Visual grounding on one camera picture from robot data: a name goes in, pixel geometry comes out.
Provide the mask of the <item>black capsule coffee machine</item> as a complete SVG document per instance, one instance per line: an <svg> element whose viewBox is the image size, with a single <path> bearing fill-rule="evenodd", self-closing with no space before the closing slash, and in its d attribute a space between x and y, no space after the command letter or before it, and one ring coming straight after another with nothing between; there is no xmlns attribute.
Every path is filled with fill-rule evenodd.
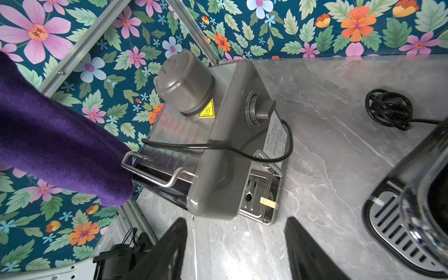
<svg viewBox="0 0 448 280"><path fill-rule="evenodd" d="M380 182L364 204L366 230L402 265L448 277L448 121Z"/></svg>

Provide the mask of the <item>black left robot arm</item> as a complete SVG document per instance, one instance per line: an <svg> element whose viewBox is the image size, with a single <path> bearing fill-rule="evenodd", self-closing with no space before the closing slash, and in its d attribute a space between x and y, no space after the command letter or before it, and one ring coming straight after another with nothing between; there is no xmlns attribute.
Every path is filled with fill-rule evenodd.
<svg viewBox="0 0 448 280"><path fill-rule="evenodd" d="M96 264L94 280L120 280L129 273L153 248L147 233L137 237L137 228L129 230L122 243L112 246L108 252L94 257Z"/></svg>

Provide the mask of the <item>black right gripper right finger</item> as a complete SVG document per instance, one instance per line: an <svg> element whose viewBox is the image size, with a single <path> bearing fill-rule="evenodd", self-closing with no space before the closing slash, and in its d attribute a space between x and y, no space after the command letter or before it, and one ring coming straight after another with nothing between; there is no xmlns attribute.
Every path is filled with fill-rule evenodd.
<svg viewBox="0 0 448 280"><path fill-rule="evenodd" d="M293 280L347 280L349 278L296 218L287 219L284 233Z"/></svg>

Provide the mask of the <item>silver espresso coffee machine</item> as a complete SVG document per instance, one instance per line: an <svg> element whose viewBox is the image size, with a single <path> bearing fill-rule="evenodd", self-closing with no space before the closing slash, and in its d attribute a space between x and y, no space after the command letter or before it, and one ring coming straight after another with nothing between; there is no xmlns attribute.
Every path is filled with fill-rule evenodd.
<svg viewBox="0 0 448 280"><path fill-rule="evenodd" d="M255 65L207 67L183 50L161 66L156 93L165 103L142 149L121 162L133 182L196 217L272 224L294 143Z"/></svg>

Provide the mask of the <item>purple microfiber cloth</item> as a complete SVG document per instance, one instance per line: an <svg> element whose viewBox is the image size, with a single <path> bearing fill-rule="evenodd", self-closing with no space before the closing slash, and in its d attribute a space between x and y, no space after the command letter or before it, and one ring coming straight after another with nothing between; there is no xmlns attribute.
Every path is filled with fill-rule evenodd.
<svg viewBox="0 0 448 280"><path fill-rule="evenodd" d="M121 166L129 148L101 126L41 94L1 54L1 163L119 207L134 193Z"/></svg>

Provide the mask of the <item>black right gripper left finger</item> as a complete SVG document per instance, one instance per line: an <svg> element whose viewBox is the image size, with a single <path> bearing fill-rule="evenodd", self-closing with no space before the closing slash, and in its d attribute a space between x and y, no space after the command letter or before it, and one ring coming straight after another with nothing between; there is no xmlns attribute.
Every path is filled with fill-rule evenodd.
<svg viewBox="0 0 448 280"><path fill-rule="evenodd" d="M178 218L149 253L124 276L125 280L179 280L187 241L187 223Z"/></svg>

